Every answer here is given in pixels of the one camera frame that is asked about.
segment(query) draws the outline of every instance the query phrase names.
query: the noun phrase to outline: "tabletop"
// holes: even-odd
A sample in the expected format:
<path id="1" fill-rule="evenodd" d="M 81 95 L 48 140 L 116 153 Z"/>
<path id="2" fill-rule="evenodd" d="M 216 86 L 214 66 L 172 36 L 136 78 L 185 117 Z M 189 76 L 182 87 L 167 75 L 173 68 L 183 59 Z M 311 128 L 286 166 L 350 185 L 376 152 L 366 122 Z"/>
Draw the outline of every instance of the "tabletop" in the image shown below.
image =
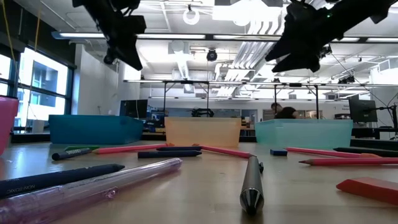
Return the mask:
<path id="1" fill-rule="evenodd" d="M 141 141 L 134 144 L 158 144 Z M 14 145 L 0 157 L 0 179 L 109 163 L 133 168 L 165 159 L 137 159 L 136 153 L 87 154 L 65 161 L 51 159 L 66 146 Z M 205 152 L 186 157 L 179 172 L 123 190 L 115 199 L 74 213 L 55 223 L 396 223 L 398 207 L 336 189 L 357 177 L 398 182 L 396 166 L 311 167 L 298 161 L 320 157 L 289 153 L 274 157 L 256 143 L 241 143 L 264 163 L 264 208 L 248 217 L 239 204 L 247 160 Z"/>

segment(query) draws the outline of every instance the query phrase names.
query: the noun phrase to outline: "red eraser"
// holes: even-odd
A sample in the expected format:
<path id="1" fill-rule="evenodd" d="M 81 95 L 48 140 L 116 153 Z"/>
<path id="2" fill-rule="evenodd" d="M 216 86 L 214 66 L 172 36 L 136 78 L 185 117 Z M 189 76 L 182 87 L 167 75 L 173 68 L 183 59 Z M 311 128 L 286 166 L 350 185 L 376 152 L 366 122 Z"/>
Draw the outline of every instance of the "red eraser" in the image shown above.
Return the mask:
<path id="1" fill-rule="evenodd" d="M 398 183 L 362 177 L 344 180 L 336 187 L 344 192 L 398 205 Z"/>

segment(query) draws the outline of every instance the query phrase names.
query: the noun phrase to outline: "pink cup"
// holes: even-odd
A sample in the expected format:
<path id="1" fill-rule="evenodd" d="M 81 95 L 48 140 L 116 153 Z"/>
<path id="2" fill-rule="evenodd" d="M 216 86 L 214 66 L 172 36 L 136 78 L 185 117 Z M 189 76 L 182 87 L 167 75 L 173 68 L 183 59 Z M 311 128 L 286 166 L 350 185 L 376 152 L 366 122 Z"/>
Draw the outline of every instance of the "pink cup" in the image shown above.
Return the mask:
<path id="1" fill-rule="evenodd" d="M 18 99 L 0 96 L 0 156 L 6 150 L 14 118 L 18 113 Z"/>

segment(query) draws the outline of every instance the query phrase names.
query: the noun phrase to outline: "plastic bin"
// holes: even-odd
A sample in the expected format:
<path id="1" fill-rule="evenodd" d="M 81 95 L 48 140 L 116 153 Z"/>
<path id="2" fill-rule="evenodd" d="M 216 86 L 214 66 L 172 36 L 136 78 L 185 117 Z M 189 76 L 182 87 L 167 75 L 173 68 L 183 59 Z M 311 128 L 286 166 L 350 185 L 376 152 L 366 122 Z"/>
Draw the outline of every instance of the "plastic bin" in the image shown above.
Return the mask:
<path id="1" fill-rule="evenodd" d="M 18 102 L 17 98 L 0 96 L 0 156 L 8 145 L 14 118 L 18 113 Z"/>
<path id="2" fill-rule="evenodd" d="M 167 143 L 176 146 L 202 144 L 237 147 L 240 118 L 165 118 Z"/>
<path id="3" fill-rule="evenodd" d="M 273 148 L 349 147 L 352 120 L 273 119 L 257 123 L 257 142 Z"/>
<path id="4" fill-rule="evenodd" d="M 54 144 L 127 144 L 139 141 L 144 123 L 128 116 L 50 115 Z"/>

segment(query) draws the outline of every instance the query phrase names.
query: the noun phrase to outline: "teal plastic bin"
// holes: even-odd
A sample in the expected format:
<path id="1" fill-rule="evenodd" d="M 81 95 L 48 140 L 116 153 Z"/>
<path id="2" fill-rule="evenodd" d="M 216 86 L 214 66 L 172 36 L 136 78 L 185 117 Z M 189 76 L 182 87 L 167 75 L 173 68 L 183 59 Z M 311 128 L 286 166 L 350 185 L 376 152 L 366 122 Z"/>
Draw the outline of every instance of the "teal plastic bin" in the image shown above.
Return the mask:
<path id="1" fill-rule="evenodd" d="M 144 123 L 128 116 L 50 115 L 54 144 L 118 145 L 139 141 Z"/>
<path id="2" fill-rule="evenodd" d="M 352 120 L 332 119 L 273 119 L 255 126 L 257 142 L 276 149 L 349 147 L 352 128 Z"/>

